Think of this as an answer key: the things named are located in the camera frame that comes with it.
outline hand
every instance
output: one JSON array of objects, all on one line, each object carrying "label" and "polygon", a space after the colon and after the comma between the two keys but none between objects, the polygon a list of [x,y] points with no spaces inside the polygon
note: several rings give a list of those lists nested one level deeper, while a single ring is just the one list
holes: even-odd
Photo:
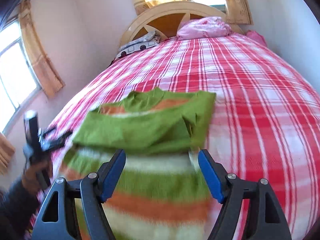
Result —
[{"label": "hand", "polygon": [[36,178],[36,173],[46,169],[50,178],[52,178],[52,161],[47,160],[31,165],[22,175],[23,187],[33,196],[36,196],[41,190],[41,186]]}]

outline red and white plaid blanket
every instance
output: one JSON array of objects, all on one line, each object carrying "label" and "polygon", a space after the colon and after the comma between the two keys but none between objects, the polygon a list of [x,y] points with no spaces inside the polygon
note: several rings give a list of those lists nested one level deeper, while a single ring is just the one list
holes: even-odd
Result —
[{"label": "red and white plaid blanket", "polygon": [[[87,112],[101,103],[157,86],[217,93],[205,147],[241,179],[267,178],[292,239],[302,239],[319,210],[320,97],[310,84],[269,49],[240,34],[169,39],[116,61],[97,76],[54,119],[56,135],[76,130]],[[54,155],[55,175],[65,152]],[[242,207],[235,239],[241,237],[247,206]],[[220,208],[214,205],[208,231]]]}]

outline screw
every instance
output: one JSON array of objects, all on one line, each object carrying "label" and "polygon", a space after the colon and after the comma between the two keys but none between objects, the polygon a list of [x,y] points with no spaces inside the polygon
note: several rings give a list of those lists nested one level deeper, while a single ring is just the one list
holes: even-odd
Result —
[{"label": "screw", "polygon": [[268,184],[268,180],[267,179],[260,179],[260,183],[263,185],[267,185]]},{"label": "screw", "polygon": [[91,172],[91,173],[89,173],[88,177],[89,177],[89,179],[94,179],[97,177],[97,173]]},{"label": "screw", "polygon": [[236,174],[234,174],[234,173],[228,173],[228,178],[229,179],[236,179]]},{"label": "screw", "polygon": [[61,183],[63,183],[64,182],[64,178],[58,178],[58,179],[56,179],[56,183],[58,183],[58,184],[61,184]]}]

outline person's arm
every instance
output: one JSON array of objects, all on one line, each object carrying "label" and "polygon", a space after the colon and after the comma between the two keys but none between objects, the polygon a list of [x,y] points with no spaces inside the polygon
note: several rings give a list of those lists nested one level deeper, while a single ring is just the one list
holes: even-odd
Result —
[{"label": "person's arm", "polygon": [[39,206],[36,195],[41,188],[36,180],[36,172],[43,169],[47,169],[49,176],[52,177],[51,162],[45,161],[30,166],[0,201],[1,220],[7,220],[19,237],[24,235],[32,214]]}]

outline headboard panel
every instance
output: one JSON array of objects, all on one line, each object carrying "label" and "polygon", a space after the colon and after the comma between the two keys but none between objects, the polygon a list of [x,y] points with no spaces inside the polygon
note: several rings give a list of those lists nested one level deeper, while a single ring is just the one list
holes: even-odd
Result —
[{"label": "headboard panel", "polygon": [[[208,16],[219,16],[226,21],[226,15],[218,9],[191,1],[169,2],[154,6],[133,21],[122,35],[120,46],[153,30],[160,34],[161,40],[173,37],[177,34],[181,22]],[[234,32],[243,33],[238,25],[230,24],[230,26]]]}]

